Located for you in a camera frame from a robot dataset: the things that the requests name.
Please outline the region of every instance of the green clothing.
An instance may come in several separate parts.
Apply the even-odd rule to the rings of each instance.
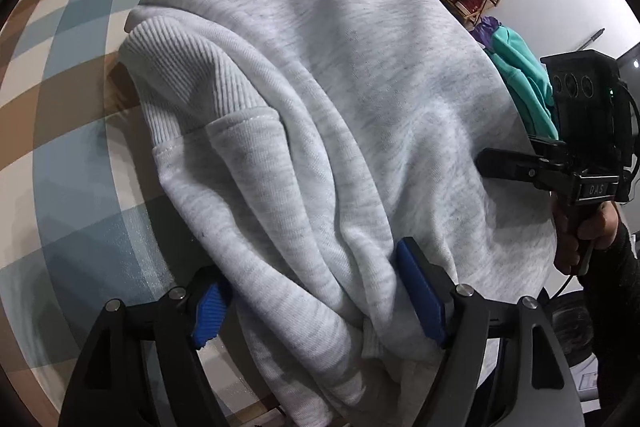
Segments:
[[[558,130],[547,107],[554,105],[553,90],[545,67],[515,31],[500,26],[492,47],[486,49],[507,86],[529,134],[558,139]]]

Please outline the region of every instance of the plaid tablecloth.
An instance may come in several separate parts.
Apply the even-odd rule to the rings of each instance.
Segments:
[[[0,363],[45,427],[108,299],[155,300],[210,264],[162,193],[116,63],[138,1],[21,0],[0,34]],[[227,335],[200,354],[238,425],[273,397]]]

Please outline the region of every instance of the black sleeve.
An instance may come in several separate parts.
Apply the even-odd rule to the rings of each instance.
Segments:
[[[615,407],[640,373],[640,265],[622,223],[607,250],[594,250],[584,287],[598,357],[600,405]]]

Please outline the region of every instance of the metal screw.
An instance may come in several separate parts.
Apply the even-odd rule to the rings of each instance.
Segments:
[[[120,299],[111,299],[104,305],[104,309],[108,312],[116,312],[120,309],[121,304]]]
[[[171,288],[169,290],[169,298],[174,301],[181,301],[184,299],[184,296],[187,295],[187,290],[185,290],[182,286],[176,286],[175,288]]]
[[[472,286],[468,284],[459,284],[456,286],[456,293],[458,295],[462,295],[463,297],[470,297],[476,292]]]
[[[530,310],[535,310],[538,307],[538,301],[529,296],[522,298],[522,304],[524,304],[525,308],[529,308]]]

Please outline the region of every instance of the heather gray fabric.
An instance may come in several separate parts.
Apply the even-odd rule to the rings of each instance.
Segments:
[[[487,298],[539,293],[547,195],[473,163],[529,152],[524,126],[438,0],[142,0],[127,29],[162,186],[297,425],[417,413],[440,352],[394,271],[401,237]]]

